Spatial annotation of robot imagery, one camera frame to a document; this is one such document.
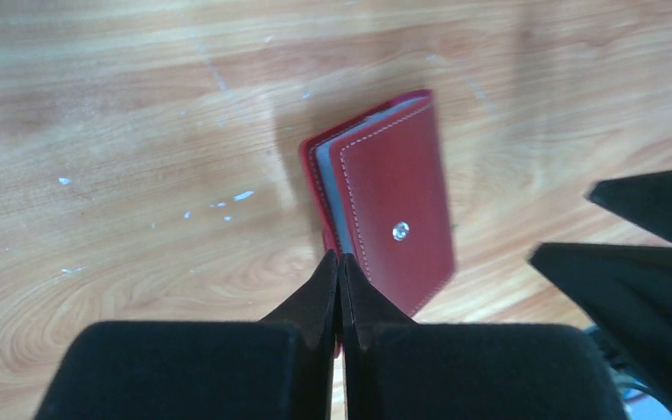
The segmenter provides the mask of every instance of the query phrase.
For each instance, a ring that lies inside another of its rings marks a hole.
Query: wallet
[[[432,92],[401,94],[300,144],[325,249],[413,315],[455,271]]]

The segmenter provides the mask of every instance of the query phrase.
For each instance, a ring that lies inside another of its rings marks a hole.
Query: red wallet
[[[452,225],[430,90],[385,101],[300,144],[326,249],[415,314],[452,277]]]

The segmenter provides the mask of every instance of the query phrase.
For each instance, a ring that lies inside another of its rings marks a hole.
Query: wooden surface
[[[97,320],[270,311],[321,255],[298,144],[414,88],[461,268],[417,319],[585,326],[525,257],[659,243],[582,196],[672,168],[672,0],[0,0],[0,419]]]

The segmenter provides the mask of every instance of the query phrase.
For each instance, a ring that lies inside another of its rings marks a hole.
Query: wood grain
[[[417,319],[585,326],[525,257],[660,243],[582,196],[672,168],[672,0],[0,0],[0,419],[97,320],[274,308],[321,255],[297,145],[414,88],[461,267]]]

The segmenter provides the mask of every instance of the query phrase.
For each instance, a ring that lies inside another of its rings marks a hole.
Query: silver snap button
[[[405,221],[400,221],[397,225],[395,225],[395,227],[393,227],[393,238],[396,241],[402,241],[406,236],[408,236],[409,231],[410,227],[408,226],[408,223]]]

